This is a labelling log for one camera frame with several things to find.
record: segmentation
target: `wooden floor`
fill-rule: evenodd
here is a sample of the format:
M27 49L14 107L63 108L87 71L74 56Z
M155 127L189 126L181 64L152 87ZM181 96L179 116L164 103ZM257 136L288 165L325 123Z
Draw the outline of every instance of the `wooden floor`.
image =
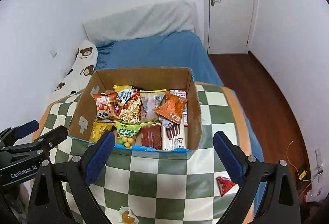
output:
M309 164L296 119L271 76L252 54L209 55L225 86L233 89L263 149L265 162L289 160L299 168ZM295 179L296 170L289 164Z

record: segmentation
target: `blue blanket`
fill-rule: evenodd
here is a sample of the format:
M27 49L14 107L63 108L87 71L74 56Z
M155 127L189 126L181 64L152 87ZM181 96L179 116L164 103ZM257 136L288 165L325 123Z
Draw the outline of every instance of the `blue blanket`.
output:
M187 67L194 81L224 86L211 63L200 38L190 31L124 41L105 41L96 45L98 59L95 70L123 67ZM264 162L263 151L244 116L254 156ZM254 200L256 213L265 189L261 184Z

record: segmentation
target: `white wall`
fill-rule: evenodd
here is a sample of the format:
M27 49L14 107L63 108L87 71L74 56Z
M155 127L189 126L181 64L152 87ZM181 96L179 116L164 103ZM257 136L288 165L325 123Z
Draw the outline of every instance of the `white wall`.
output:
M312 174L315 150L329 191L329 5L326 0L258 0L251 51L273 76L302 131Z
M65 77L86 39L82 22L168 0L1 0L0 129L39 120L47 96ZM204 30L204 0L197 3ZM50 50L55 49L53 59Z

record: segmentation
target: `bolt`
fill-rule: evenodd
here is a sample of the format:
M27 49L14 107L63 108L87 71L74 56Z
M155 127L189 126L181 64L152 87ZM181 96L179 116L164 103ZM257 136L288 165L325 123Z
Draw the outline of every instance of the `bolt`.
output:
M49 164L49 161L48 160L43 160L42 163L41 163L41 165L43 167L46 167L48 164Z
M248 156L248 161L250 161L251 163L254 163L254 162L256 162L256 157L254 157L253 155L249 155Z
M72 161L75 162L75 163L79 162L80 160L81 160L81 156L80 155L76 155L76 156L73 156L72 157Z
M282 165L283 167L285 167L286 165L287 165L287 162L286 161L284 161L284 160L280 160L280 165Z

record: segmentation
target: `door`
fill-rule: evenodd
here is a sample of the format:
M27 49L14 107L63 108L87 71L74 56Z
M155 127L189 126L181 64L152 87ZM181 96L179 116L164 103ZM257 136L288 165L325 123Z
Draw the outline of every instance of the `door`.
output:
M208 54L245 53L254 0L210 0Z

